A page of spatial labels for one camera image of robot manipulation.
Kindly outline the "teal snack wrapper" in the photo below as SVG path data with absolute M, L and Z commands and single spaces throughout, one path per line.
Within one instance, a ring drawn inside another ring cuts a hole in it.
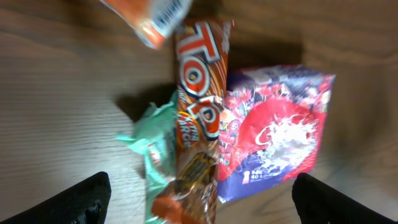
M 151 212 L 153 202 L 176 179 L 175 119 L 177 93 L 162 106 L 151 103 L 141 119 L 135 123 L 130 136 L 120 134 L 117 140 L 144 158 L 146 175 L 146 211 L 144 223 L 165 223 Z

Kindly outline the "red purple liners pack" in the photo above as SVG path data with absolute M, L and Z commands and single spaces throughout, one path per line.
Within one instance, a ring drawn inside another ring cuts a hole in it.
M 229 73 L 220 124 L 222 203 L 315 167 L 334 81 L 334 74 L 301 65 Z

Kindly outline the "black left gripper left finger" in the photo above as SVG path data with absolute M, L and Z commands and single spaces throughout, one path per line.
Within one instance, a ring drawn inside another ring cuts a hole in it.
M 1 224 L 104 224 L 110 198 L 109 176 L 98 172 Z

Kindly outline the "orange Top chocolate bar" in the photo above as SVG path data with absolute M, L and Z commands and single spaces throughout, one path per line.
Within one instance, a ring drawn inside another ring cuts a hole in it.
M 167 223 L 214 223 L 220 120 L 234 21 L 188 21 L 175 35 L 178 62 L 176 178 L 152 213 Z

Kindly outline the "small orange snack packet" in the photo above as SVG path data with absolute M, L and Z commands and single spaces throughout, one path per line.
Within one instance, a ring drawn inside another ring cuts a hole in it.
M 101 0 L 133 28 L 141 41 L 159 49 L 182 22 L 192 0 Z

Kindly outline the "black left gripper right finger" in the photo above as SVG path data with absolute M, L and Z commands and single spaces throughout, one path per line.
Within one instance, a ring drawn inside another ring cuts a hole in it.
M 302 224 L 397 224 L 303 172 L 294 181 L 292 200 Z

